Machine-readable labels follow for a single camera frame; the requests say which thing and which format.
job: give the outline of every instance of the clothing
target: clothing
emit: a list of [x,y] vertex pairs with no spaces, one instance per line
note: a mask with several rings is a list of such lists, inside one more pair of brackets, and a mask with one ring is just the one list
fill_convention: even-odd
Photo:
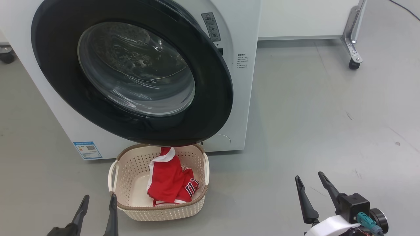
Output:
[[191,168],[183,169],[173,147],[162,147],[150,164],[147,194],[153,205],[171,205],[190,202],[200,188]]

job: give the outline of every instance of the beige plastic basket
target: beige plastic basket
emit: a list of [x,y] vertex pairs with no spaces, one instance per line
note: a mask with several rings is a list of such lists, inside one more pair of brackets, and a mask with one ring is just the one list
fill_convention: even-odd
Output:
[[117,195],[117,206],[129,217],[139,221],[160,221],[186,218],[197,214],[204,204],[209,184],[209,162],[199,145],[175,147],[183,167],[190,167],[200,189],[192,202],[169,206],[153,206],[147,195],[149,164],[160,154],[160,147],[138,144],[122,151],[108,173],[108,189]]

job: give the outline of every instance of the white basket handle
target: white basket handle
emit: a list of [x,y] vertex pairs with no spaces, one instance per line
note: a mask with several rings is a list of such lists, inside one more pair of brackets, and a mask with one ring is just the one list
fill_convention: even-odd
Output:
[[204,153],[204,168],[206,170],[206,185],[209,184],[209,180],[210,180],[210,165],[209,165],[209,159],[207,157],[207,155]]
[[[115,171],[114,185],[112,185],[112,174],[115,168],[117,168],[117,170]],[[118,169],[119,169],[119,165],[118,165],[118,161],[116,160],[114,163],[112,163],[108,172],[108,190],[109,192],[112,192],[112,193],[115,193],[115,187],[117,185]]]

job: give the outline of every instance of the caster wheel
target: caster wheel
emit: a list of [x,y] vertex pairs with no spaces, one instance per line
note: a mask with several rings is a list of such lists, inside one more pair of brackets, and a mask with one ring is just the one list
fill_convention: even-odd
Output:
[[0,61],[5,64],[10,64],[15,60],[15,57],[11,53],[0,54]]
[[352,70],[357,70],[360,67],[360,63],[353,61],[353,58],[350,59],[349,68]]

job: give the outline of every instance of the transparent glass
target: transparent glass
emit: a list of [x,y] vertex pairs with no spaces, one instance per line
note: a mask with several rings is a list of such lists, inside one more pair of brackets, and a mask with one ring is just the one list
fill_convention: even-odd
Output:
[[107,98],[135,113],[165,116],[185,110],[194,78],[178,51],[143,28],[104,22],[79,40],[80,66]]

